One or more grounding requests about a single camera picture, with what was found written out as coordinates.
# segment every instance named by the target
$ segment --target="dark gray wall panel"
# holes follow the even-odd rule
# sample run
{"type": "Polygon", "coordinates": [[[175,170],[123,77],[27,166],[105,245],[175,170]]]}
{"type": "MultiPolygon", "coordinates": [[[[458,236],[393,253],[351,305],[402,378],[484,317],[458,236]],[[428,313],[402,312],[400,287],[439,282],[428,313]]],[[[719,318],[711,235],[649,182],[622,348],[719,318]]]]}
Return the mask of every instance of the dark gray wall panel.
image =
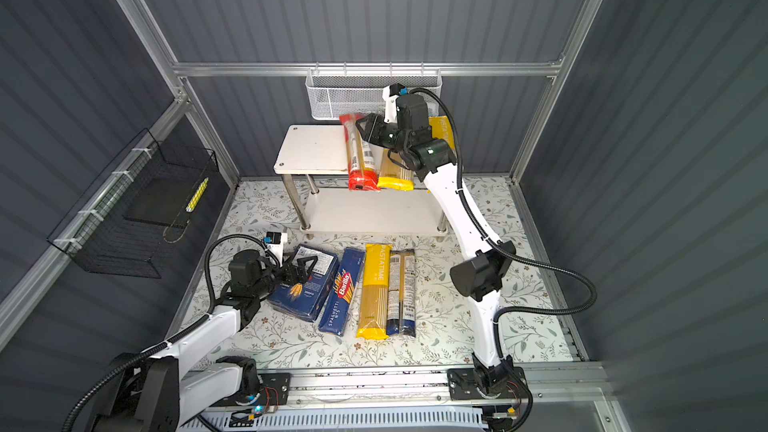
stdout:
{"type": "MultiPolygon", "coordinates": [[[[273,176],[288,126],[329,124],[312,118],[301,77],[193,77],[243,176],[273,176]]],[[[442,99],[451,108],[467,172],[508,172],[542,91],[544,77],[447,77],[442,99]]]]}
{"type": "MultiPolygon", "coordinates": [[[[186,119],[168,141],[201,146],[186,119]]],[[[220,176],[209,182],[180,253],[159,279],[89,274],[75,264],[64,270],[0,354],[0,430],[60,430],[112,358],[165,338],[228,192],[220,176]]]]}
{"type": "Polygon", "coordinates": [[[763,428],[767,31],[768,0],[606,0],[523,177],[633,430],[763,428]]]}
{"type": "Polygon", "coordinates": [[[113,0],[0,0],[0,298],[172,98],[113,0]]]}
{"type": "Polygon", "coordinates": [[[146,0],[183,62],[556,60],[582,0],[146,0]]]}

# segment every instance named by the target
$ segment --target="barilla logo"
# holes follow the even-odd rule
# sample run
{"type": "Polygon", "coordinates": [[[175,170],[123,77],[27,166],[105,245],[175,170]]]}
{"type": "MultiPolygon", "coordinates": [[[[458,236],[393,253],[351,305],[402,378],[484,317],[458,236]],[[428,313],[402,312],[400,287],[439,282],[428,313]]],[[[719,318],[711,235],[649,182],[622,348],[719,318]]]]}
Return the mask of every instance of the barilla logo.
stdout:
{"type": "Polygon", "coordinates": [[[349,272],[343,271],[344,273],[341,276],[341,283],[339,283],[339,287],[336,290],[336,294],[339,295],[339,298],[344,299],[347,301],[347,303],[352,302],[352,293],[354,292],[354,286],[352,286],[352,276],[349,272]]]}

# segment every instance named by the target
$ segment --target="yellow marker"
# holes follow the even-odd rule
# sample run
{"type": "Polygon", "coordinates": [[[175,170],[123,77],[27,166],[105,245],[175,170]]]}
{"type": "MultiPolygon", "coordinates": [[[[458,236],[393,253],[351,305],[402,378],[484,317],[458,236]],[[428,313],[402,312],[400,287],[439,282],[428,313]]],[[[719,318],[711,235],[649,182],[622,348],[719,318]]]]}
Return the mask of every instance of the yellow marker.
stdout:
{"type": "Polygon", "coordinates": [[[192,200],[190,200],[190,203],[187,204],[187,212],[192,212],[194,210],[197,203],[200,201],[200,197],[203,196],[203,192],[205,192],[206,187],[208,187],[207,177],[205,178],[205,180],[203,180],[203,183],[201,183],[200,186],[197,187],[197,192],[194,194],[194,196],[192,196],[192,200]]]}

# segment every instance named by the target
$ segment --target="white mesh basket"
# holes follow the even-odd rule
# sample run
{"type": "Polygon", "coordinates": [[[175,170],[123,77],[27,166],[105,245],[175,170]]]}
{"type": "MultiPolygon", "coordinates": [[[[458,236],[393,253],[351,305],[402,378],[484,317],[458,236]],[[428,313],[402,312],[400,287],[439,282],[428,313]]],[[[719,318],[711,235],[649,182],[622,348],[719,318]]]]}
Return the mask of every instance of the white mesh basket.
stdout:
{"type": "MultiPolygon", "coordinates": [[[[306,93],[310,98],[312,118],[338,120],[352,112],[384,113],[382,88],[401,83],[407,88],[424,87],[440,97],[442,77],[434,76],[321,76],[306,74],[306,93]]],[[[430,116],[437,116],[438,105],[423,95],[430,116]]]]}

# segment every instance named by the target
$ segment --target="floral patterned surface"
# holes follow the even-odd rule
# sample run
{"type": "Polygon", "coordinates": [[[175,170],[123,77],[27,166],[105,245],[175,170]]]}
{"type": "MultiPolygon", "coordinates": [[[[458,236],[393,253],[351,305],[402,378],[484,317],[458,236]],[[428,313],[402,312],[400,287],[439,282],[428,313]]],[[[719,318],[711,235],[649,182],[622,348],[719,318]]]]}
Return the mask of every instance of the floral patterned surface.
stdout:
{"type": "MultiPolygon", "coordinates": [[[[532,257],[528,240],[514,207],[508,184],[500,177],[467,177],[466,183],[488,223],[505,239],[514,241],[518,254],[532,257]]],[[[318,186],[346,186],[343,179],[317,181],[318,186]]],[[[296,180],[305,202],[306,181],[296,180]]],[[[238,188],[221,236],[244,233],[263,237],[267,231],[289,233],[286,251],[300,243],[318,246],[341,256],[345,247],[364,248],[367,243],[391,243],[393,250],[416,250],[417,331],[416,338],[394,336],[386,341],[355,338],[360,310],[360,287],[352,300],[343,337],[316,330],[316,326],[277,312],[264,302],[255,319],[243,331],[227,339],[198,364],[205,368],[225,355],[253,357],[260,368],[369,367],[373,365],[465,364],[471,362],[473,333],[466,299],[453,287],[448,270],[462,260],[456,236],[446,240],[409,235],[323,235],[307,240],[282,182],[242,182],[238,188]]],[[[232,255],[250,248],[245,240],[221,244],[211,258],[216,292],[229,277],[226,265],[232,255]]],[[[502,306],[522,304],[552,308],[536,268],[513,264],[502,288],[502,306]]],[[[205,281],[200,280],[185,325],[208,307],[205,281]]],[[[573,360],[556,318],[546,315],[506,314],[501,326],[504,344],[515,361],[573,360]]]]}

